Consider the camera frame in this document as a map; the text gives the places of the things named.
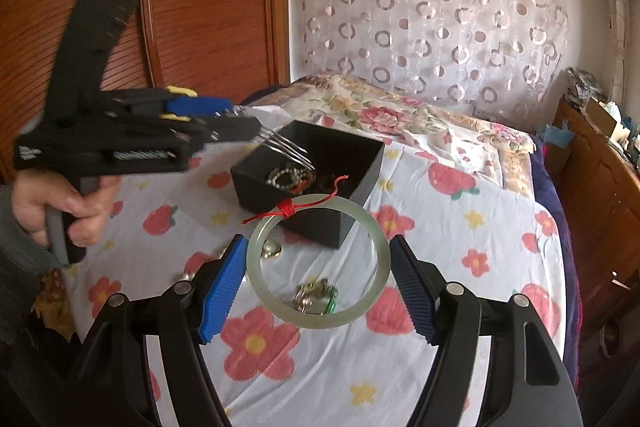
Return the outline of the person's left hand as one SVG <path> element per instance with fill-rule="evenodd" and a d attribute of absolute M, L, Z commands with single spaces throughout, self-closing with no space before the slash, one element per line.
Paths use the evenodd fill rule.
<path fill-rule="evenodd" d="M 121 187 L 119 176 L 102 176 L 96 191 L 82 196 L 60 174 L 23 170 L 13 183 L 12 212 L 18 225 L 43 247 L 49 245 L 47 208 L 69 213 L 76 221 L 67 229 L 68 237 L 74 245 L 88 247 L 101 239 Z"/>

